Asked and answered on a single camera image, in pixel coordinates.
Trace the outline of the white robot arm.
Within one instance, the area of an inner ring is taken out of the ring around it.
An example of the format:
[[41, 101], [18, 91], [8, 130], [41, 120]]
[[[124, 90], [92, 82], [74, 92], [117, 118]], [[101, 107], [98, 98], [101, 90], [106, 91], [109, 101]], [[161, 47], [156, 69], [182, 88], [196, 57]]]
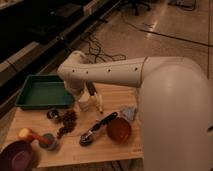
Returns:
[[213, 171], [213, 91], [184, 57], [142, 57], [92, 64], [72, 52], [57, 73], [80, 95], [86, 81], [135, 87], [144, 171]]

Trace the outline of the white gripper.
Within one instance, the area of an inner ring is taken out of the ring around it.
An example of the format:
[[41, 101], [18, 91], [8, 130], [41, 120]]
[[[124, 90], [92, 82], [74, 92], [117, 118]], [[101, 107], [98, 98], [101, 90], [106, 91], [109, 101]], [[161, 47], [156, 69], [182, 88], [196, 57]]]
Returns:
[[65, 81], [64, 87], [77, 101], [85, 100], [87, 97], [85, 86], [82, 82], [69, 83]]

